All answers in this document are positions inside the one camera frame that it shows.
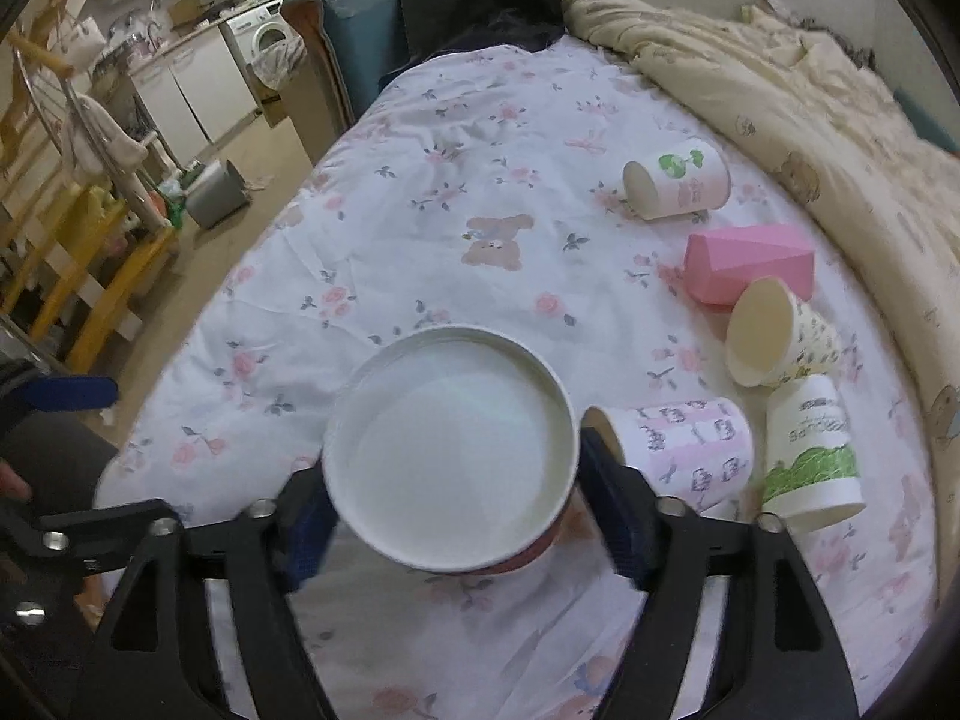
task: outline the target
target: white paper cup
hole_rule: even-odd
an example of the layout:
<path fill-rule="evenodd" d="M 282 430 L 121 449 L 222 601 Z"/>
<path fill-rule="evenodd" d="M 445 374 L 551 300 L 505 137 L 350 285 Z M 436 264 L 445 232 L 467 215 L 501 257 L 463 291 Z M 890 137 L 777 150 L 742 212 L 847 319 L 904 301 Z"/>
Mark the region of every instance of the white paper cup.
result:
<path fill-rule="evenodd" d="M 727 327 L 727 367 L 743 386 L 777 386 L 826 373 L 840 360 L 836 329 L 778 278 L 755 281 Z"/>
<path fill-rule="evenodd" d="M 697 512 L 734 498 L 754 467 L 750 423 L 726 398 L 642 409 L 591 406 L 584 427 L 613 456 L 640 471 L 657 495 L 682 498 Z"/>
<path fill-rule="evenodd" d="M 563 385 L 512 338 L 431 327 L 381 349 L 340 391 L 323 437 L 338 514 L 392 560 L 499 572 L 553 541 L 573 487 Z"/>
<path fill-rule="evenodd" d="M 763 510 L 798 533 L 864 508 L 847 413 L 829 376 L 789 382 L 767 404 Z"/>
<path fill-rule="evenodd" d="M 707 141 L 690 138 L 623 169 L 627 203 L 645 220 L 712 211 L 730 197 L 730 172 Z"/>

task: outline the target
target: screw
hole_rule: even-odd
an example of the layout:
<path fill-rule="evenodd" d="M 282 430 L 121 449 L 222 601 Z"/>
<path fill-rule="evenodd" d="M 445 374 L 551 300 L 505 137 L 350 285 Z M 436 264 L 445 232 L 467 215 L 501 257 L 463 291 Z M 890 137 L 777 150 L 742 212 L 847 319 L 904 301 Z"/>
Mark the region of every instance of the screw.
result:
<path fill-rule="evenodd" d="M 36 628 L 47 617 L 46 611 L 36 601 L 21 601 L 16 605 L 14 614 L 16 614 L 20 624 L 27 626 L 27 628 Z"/>
<path fill-rule="evenodd" d="M 656 500 L 656 510 L 668 517 L 683 517 L 686 514 L 686 503 L 672 495 L 664 495 Z"/>
<path fill-rule="evenodd" d="M 757 525 L 760 525 L 760 530 L 767 533 L 781 533 L 784 529 L 781 519 L 771 512 L 760 512 L 760 516 L 757 517 Z"/>
<path fill-rule="evenodd" d="M 66 533 L 58 531 L 47 531 L 43 534 L 42 541 L 43 546 L 53 552 L 64 552 L 70 545 L 70 539 L 67 538 Z"/>
<path fill-rule="evenodd" d="M 151 536 L 170 536 L 174 531 L 176 531 L 176 519 L 173 517 L 160 517 L 150 523 Z"/>
<path fill-rule="evenodd" d="M 247 507 L 247 514 L 253 519 L 261 519 L 261 517 L 270 517 L 276 510 L 277 504 L 272 502 L 270 498 L 260 498 Z"/>

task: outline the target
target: yellow comforter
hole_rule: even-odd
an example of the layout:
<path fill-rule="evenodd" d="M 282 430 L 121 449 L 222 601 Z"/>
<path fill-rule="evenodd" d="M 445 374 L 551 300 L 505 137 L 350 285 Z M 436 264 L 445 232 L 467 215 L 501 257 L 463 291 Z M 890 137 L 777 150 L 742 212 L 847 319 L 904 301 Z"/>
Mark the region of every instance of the yellow comforter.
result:
<path fill-rule="evenodd" d="M 566 3 L 571 33 L 626 55 L 776 176 L 874 297 L 928 411 L 943 593 L 960 559 L 960 160 L 920 140 L 826 34 L 752 7 L 744 20 Z"/>

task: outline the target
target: white cabinet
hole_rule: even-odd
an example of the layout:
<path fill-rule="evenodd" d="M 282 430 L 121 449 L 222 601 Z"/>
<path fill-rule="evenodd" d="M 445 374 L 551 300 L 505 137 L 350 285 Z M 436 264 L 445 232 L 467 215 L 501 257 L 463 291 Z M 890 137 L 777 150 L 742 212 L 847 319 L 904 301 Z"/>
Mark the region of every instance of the white cabinet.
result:
<path fill-rule="evenodd" d="M 131 78 L 137 96 L 154 121 L 167 151 L 179 165 L 185 166 L 209 146 L 165 57 L 137 71 Z"/>
<path fill-rule="evenodd" d="M 172 52 L 169 62 L 176 85 L 211 143 L 256 110 L 256 100 L 219 29 L 200 33 Z"/>

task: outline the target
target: bed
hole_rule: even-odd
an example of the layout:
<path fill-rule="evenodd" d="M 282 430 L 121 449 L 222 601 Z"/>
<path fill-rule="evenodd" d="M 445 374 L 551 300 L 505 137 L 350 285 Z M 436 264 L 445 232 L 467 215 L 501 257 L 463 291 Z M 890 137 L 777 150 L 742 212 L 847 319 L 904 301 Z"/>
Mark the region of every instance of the bed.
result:
<path fill-rule="evenodd" d="M 624 163 L 688 136 L 722 151 L 730 201 L 642 223 L 624 202 Z M 435 58 L 384 90 L 205 308 L 97 505 L 162 497 L 189 525 L 233 517 L 314 463 L 357 365 L 445 322 L 529 344 L 579 410 L 731 397 L 762 449 L 764 394 L 727 375 L 726 317 L 685 295 L 680 264 L 690 232 L 774 221 L 815 242 L 814 306 L 843 340 L 837 381 L 868 505 L 799 543 L 866 709 L 937 597 L 930 454 L 911 379 L 808 213 L 618 55 L 573 37 L 539 53 Z M 755 514 L 756 483 L 736 509 Z M 209 595 L 230 703 L 254 717 L 229 601 L 217 584 Z M 722 580 L 707 588 L 676 717 L 702 700 L 723 597 Z M 613 574 L 574 501 L 542 557 L 497 577 L 408 570 L 341 528 L 291 603 L 344 720 L 573 720 L 602 697 L 642 597 Z"/>

